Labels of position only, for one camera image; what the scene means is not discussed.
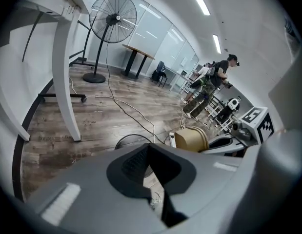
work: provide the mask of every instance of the standing fan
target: standing fan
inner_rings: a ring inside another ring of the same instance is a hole
[[[137,21],[136,7],[131,0],[96,0],[89,21],[101,43],[94,73],[85,74],[83,79],[90,83],[102,83],[105,77],[97,74],[97,68],[103,42],[121,42],[132,33]]]

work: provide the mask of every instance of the wooden floor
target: wooden floor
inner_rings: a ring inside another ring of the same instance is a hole
[[[70,69],[76,92],[111,96],[107,81],[102,84],[90,84],[82,80],[82,75],[89,71],[91,70],[84,66],[74,66]],[[108,78],[106,68],[98,68],[98,71]],[[123,77],[118,69],[110,68],[110,71],[110,87],[115,98],[140,110],[155,125],[155,134],[161,141],[165,140],[169,132],[181,128],[181,109],[184,104],[180,98],[185,95],[170,92],[168,86],[158,88],[149,78],[140,76],[138,80],[130,80]],[[153,131],[152,125],[137,111],[119,103],[128,114],[149,131]],[[141,134],[153,140],[151,134],[125,115],[112,99],[88,98],[87,102],[81,103],[79,98],[73,98],[72,104],[81,133],[81,142],[74,142],[70,137],[55,98],[46,98],[46,102],[40,104],[30,123],[30,141],[24,145],[21,165],[21,184],[25,199],[40,185],[79,159],[113,151],[117,142],[125,135]],[[206,112],[202,112],[198,118],[200,122],[186,118],[185,125],[199,126],[209,138],[213,138],[219,130],[209,122]]]

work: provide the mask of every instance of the fan pole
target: fan pole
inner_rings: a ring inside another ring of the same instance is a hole
[[[96,76],[96,74],[97,74],[97,68],[98,68],[98,62],[99,62],[99,57],[100,57],[100,53],[101,53],[101,48],[102,48],[102,45],[103,45],[103,42],[104,42],[104,39],[105,39],[106,32],[108,30],[108,27],[109,27],[109,25],[107,24],[106,28],[104,30],[103,36],[102,36],[100,46],[99,46],[99,50],[98,50],[98,54],[97,54],[97,60],[96,60],[96,66],[94,68],[94,76]]]
[[[99,50],[98,50],[98,54],[97,54],[97,60],[96,60],[96,65],[95,65],[95,69],[94,69],[94,73],[87,73],[83,75],[83,80],[90,82],[90,83],[103,83],[105,82],[105,76],[97,74],[97,68],[98,68],[98,62],[99,62],[99,57],[100,57],[100,53],[101,53],[101,48],[105,39],[105,35],[107,33],[108,27],[110,25],[107,24],[105,31],[103,33],[102,39],[101,39],[101,43],[99,46]]]

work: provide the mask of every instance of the person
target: person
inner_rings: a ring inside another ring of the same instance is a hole
[[[209,66],[210,66],[210,63],[207,63],[198,72],[193,71],[194,79],[197,80],[197,79],[201,79],[202,77],[204,77],[206,75],[206,73],[208,72],[208,70],[209,70]],[[184,104],[189,103],[192,100],[193,95],[196,94],[196,92],[200,91],[200,90],[201,90],[201,87],[199,87],[199,88],[189,88],[189,93],[186,95],[186,97],[184,99],[181,98],[181,101]]]
[[[194,120],[198,120],[197,116],[209,104],[215,90],[227,79],[227,69],[236,65],[239,65],[236,55],[229,55],[227,60],[222,60],[216,64],[214,75],[208,78],[200,94],[183,108],[183,112],[188,118],[192,117]]]
[[[229,116],[230,116],[234,111],[238,111],[238,110],[240,109],[240,101],[241,101],[241,99],[242,99],[240,96],[237,97],[239,103],[238,103],[237,107],[236,107],[234,110],[232,110],[231,108],[228,107],[229,102],[232,101],[233,99],[234,99],[234,98],[231,98],[231,99],[228,101],[227,105],[224,107],[224,109],[222,109],[222,110],[220,111],[220,113],[219,113],[216,117],[214,117],[214,119],[217,118],[217,120],[219,120],[221,124],[224,124],[225,121],[229,118]]]

